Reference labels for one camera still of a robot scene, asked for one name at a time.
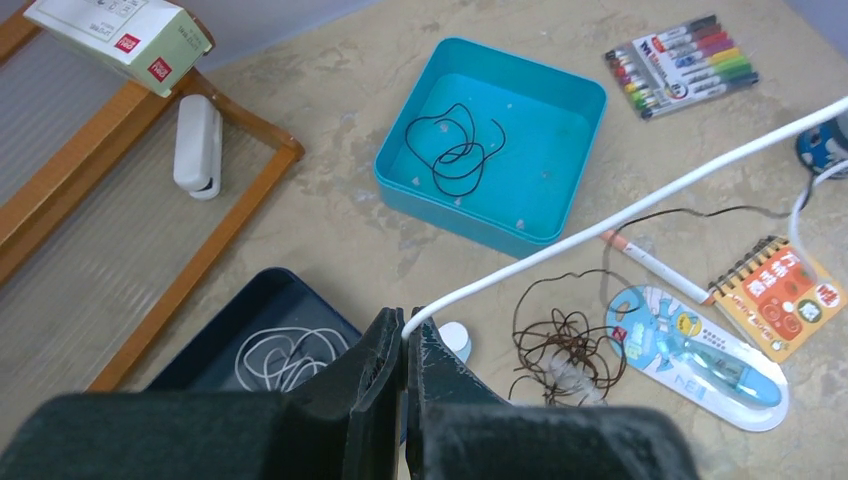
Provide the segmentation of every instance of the marker packaging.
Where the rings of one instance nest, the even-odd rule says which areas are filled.
[[[609,305],[613,351],[637,370],[713,415],[750,432],[786,418],[780,366],[660,288],[636,285]]]
[[[633,39],[604,59],[645,120],[748,88],[760,79],[715,15]]]

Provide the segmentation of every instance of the table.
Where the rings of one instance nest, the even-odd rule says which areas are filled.
[[[606,118],[567,225],[576,232],[709,159],[848,93],[848,63],[782,2],[712,2],[762,81],[748,91],[650,123],[637,119],[601,61],[603,52],[639,34],[696,18],[702,2],[595,0],[385,1],[273,47],[210,77],[235,100],[289,128],[307,155],[195,294],[135,377],[142,387],[256,272],[292,269],[345,317],[365,329],[380,307],[408,310],[499,267],[511,258],[388,209],[372,162],[435,45],[463,36],[600,82]],[[805,182],[791,142],[762,152],[662,204],[713,209],[737,203],[788,208]],[[848,282],[844,184],[816,192],[802,225],[808,247]],[[629,237],[700,285],[729,268],[757,239],[785,233],[781,221],[753,214],[710,220],[664,217]],[[474,351],[469,367],[506,395],[518,375],[510,322],[521,292],[535,279],[600,265],[591,242],[439,314],[464,322]],[[612,267],[634,283],[663,283],[613,255]],[[551,289],[534,308],[594,312],[597,279]],[[715,310],[702,313],[727,329]],[[742,432],[636,372],[614,388],[612,405],[665,412],[691,442],[705,478],[830,478],[848,471],[848,326],[843,312],[784,365],[792,405],[784,423]],[[520,384],[516,396],[541,403]],[[400,476],[407,475],[401,467]]]

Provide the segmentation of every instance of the orange notebook cover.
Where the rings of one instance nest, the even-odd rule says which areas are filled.
[[[842,287],[812,263],[815,283],[786,239],[768,237],[710,284],[719,310],[775,362],[786,360],[846,304]]]

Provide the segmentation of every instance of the white wall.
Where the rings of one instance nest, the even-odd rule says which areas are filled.
[[[0,22],[11,17],[23,4],[24,0],[0,0]]]
[[[256,53],[377,0],[180,0],[217,46],[198,67],[211,70]]]
[[[786,0],[848,59],[848,0]]]

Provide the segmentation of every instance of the coiled white cable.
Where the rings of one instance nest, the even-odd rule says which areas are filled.
[[[297,340],[292,340],[289,335],[285,334],[287,332],[302,332],[303,334],[300,335]],[[333,342],[325,337],[323,333],[335,335],[339,339],[339,343],[342,345],[343,349],[337,349]],[[257,341],[255,345],[247,349],[247,352],[245,352],[247,346],[254,339],[263,335],[268,336]],[[327,345],[330,361],[322,362],[316,360],[309,354],[304,355],[300,359],[294,360],[292,357],[296,356],[298,350],[304,345],[306,339],[313,336]],[[286,350],[281,346],[274,345],[272,342],[288,342],[288,352],[286,352]],[[264,356],[260,357],[261,367],[257,369],[251,364],[251,359],[257,356],[257,351],[264,350],[261,347],[267,346],[268,344],[271,344],[271,346],[267,348],[267,352],[265,352]],[[345,341],[344,337],[332,328],[312,329],[304,327],[279,327],[260,330],[247,337],[236,353],[234,367],[236,380],[245,390],[249,392],[255,391],[256,387],[250,386],[242,376],[242,370],[246,370],[248,373],[253,375],[254,383],[259,384],[260,381],[263,382],[267,391],[288,392],[300,385],[298,380],[300,380],[303,372],[311,369],[312,375],[314,376],[321,368],[324,368],[328,365],[328,363],[335,361],[336,358],[338,358],[338,356],[344,353],[348,348],[347,341]],[[282,360],[284,361],[280,367],[271,369],[272,364]]]
[[[560,240],[559,242],[540,250],[533,255],[530,255],[523,260],[519,260],[511,265],[507,265],[500,270],[497,270],[476,282],[473,282],[469,285],[466,285],[462,288],[454,290],[453,292],[439,298],[438,300],[430,303],[426,307],[422,308],[416,315],[413,315],[412,318],[409,319],[409,323],[406,324],[403,328],[403,332],[401,336],[404,340],[409,339],[409,336],[412,332],[418,328],[424,321],[435,313],[439,312],[443,308],[458,302],[466,297],[474,295],[475,293],[484,290],[492,285],[495,285],[507,278],[516,275],[518,273],[527,270],[530,267],[534,267],[549,258],[552,258],[560,253],[566,252],[571,248],[589,240],[591,238],[595,238],[598,235],[604,233],[605,231],[616,228],[623,222],[627,221],[634,215],[647,210],[648,208],[656,205],[662,200],[665,200],[669,196],[679,192],[680,190],[688,187],[689,185],[697,182],[698,180],[706,177],[707,175],[712,174],[716,170],[720,168],[724,168],[731,163],[736,162],[739,159],[747,157],[752,153],[758,152],[764,148],[770,147],[777,142],[782,140],[786,140],[789,137],[798,135],[799,133],[813,128],[820,123],[826,122],[831,118],[839,115],[840,113],[848,110],[848,97],[845,97],[821,110],[811,113],[800,120],[796,120],[788,125],[784,125],[783,127],[778,128],[777,130],[772,131],[762,137],[746,143],[735,150],[725,153],[715,159],[707,162],[701,167],[696,168],[695,170],[687,173],[686,175],[674,180],[673,182],[667,184],[666,186],[660,188],[659,190],[654,191],[648,196],[644,197],[641,200],[631,204],[630,206],[624,208],[618,213],[592,225],[591,227],[575,233],[570,237]]]
[[[816,179],[813,181],[812,187],[818,186],[818,184],[827,180],[828,178],[836,175],[837,173],[848,170],[848,160],[843,160],[836,165],[829,167],[827,170],[823,171]],[[804,270],[810,275],[813,283],[817,283],[818,279],[816,277],[816,269],[813,268],[813,262],[810,261],[810,257],[807,255],[807,250],[804,248],[804,244],[801,242],[801,233],[798,228],[798,218],[801,216],[801,207],[804,205],[804,200],[807,198],[807,190],[811,188],[805,188],[801,195],[798,196],[798,200],[795,200],[795,205],[792,207],[792,212],[789,215],[789,243],[792,245],[792,248],[795,249],[795,252],[798,253],[798,257],[801,260],[801,265],[804,266]]]

